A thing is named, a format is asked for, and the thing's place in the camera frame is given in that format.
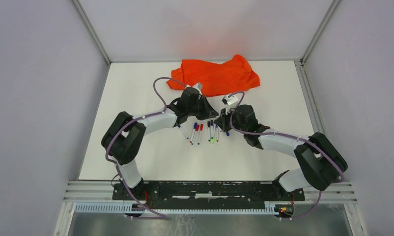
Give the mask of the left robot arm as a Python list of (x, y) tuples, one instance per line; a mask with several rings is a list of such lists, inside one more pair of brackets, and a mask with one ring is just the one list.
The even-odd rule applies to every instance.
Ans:
[(143, 194), (139, 184), (143, 178), (139, 174), (135, 158), (144, 136), (165, 128), (177, 127), (188, 117), (207, 120), (218, 116), (202, 94), (202, 84), (187, 86), (179, 98), (164, 106), (160, 111), (133, 116), (120, 112), (102, 138), (105, 157), (116, 165), (116, 170), (125, 184), (124, 194), (130, 200), (138, 200)]

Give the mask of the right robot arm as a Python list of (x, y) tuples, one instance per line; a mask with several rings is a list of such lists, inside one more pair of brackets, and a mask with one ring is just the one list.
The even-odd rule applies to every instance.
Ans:
[(348, 164), (328, 138), (320, 132), (310, 136), (296, 136), (279, 132), (258, 122), (251, 105), (239, 105), (230, 112), (221, 110), (214, 123), (223, 131), (243, 134), (248, 145), (277, 151), (294, 157), (299, 168), (276, 177), (273, 196), (284, 201), (292, 192), (306, 187), (324, 191), (331, 184), (342, 182)]

